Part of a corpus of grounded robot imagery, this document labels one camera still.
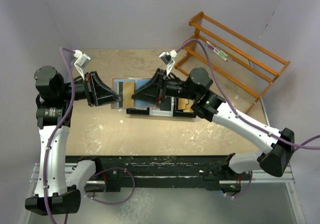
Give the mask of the black bin with silver cards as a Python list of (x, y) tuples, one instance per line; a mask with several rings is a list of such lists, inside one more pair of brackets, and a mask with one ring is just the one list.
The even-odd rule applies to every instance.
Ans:
[(130, 115), (150, 115), (150, 108), (127, 108), (126, 113)]

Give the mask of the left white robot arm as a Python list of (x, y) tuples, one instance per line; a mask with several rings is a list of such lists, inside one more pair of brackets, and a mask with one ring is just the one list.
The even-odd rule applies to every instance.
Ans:
[(90, 107), (98, 107), (122, 98), (103, 83), (96, 71), (66, 83), (53, 66), (43, 66), (34, 79), (41, 152), (37, 186), (34, 196), (25, 200), (25, 208), (41, 216), (74, 214), (80, 208), (86, 182), (101, 178), (103, 168), (99, 157), (82, 157), (72, 173), (65, 175), (73, 102), (86, 100)]

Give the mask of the gold credit card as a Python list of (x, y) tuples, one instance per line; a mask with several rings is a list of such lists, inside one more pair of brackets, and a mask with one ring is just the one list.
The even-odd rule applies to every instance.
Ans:
[(122, 101), (118, 103), (119, 109), (133, 108), (135, 105), (132, 95), (135, 92), (135, 83), (132, 81), (119, 82), (117, 87)]

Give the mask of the gold cards pile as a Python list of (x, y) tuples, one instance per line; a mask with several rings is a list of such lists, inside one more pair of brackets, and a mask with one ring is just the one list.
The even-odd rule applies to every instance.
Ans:
[(194, 104), (193, 100), (178, 98), (177, 101), (177, 110), (186, 113), (193, 113), (193, 110), (191, 109), (191, 106)]

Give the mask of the black bin with gold cards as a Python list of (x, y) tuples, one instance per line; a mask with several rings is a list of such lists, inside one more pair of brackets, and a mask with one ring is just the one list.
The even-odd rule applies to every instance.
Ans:
[(191, 109), (191, 106), (193, 104), (193, 100), (184, 98), (174, 98), (173, 116), (181, 118), (195, 118), (196, 114)]

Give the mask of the orange wooden rack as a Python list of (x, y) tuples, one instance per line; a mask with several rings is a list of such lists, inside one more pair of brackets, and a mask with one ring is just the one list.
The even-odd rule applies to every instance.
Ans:
[[(250, 113), (275, 81), (289, 67), (290, 61), (272, 53), (238, 32), (221, 24), (200, 11), (189, 20), (194, 28), (190, 36), (191, 43), (186, 45), (184, 57), (175, 68), (188, 75), (183, 65), (190, 59), (212, 64), (213, 69), (221, 76), (247, 92), (252, 103), (246, 109)], [(209, 41), (228, 55), (225, 62), (207, 47)]]

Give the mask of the white bin with black cards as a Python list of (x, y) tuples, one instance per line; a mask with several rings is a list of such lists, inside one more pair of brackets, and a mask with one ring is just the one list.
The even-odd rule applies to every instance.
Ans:
[(149, 109), (150, 116), (172, 117), (174, 113), (174, 98), (166, 96), (161, 103)]

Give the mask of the markers on rack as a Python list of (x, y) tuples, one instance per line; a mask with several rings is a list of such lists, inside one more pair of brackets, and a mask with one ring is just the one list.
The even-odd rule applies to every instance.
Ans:
[(207, 44), (207, 47), (211, 50), (211, 52), (213, 52), (216, 55), (218, 55), (225, 62), (228, 62), (228, 55), (224, 51), (222, 51), (221, 49), (217, 48), (216, 46), (214, 46), (209, 41), (206, 41), (205, 43)]

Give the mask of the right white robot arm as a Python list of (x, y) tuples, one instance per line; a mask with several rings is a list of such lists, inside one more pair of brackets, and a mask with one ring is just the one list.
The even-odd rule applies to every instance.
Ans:
[(294, 148), (288, 145), (295, 139), (288, 128), (278, 130), (267, 126), (235, 108), (227, 100), (210, 90), (213, 80), (202, 67), (191, 70), (185, 81), (172, 76), (165, 77), (157, 69), (153, 77), (134, 92), (132, 99), (157, 104), (164, 97), (194, 101), (192, 111), (199, 118), (222, 125), (258, 147), (258, 151), (227, 156), (222, 174), (228, 180), (246, 171), (263, 170), (274, 177), (282, 177)]

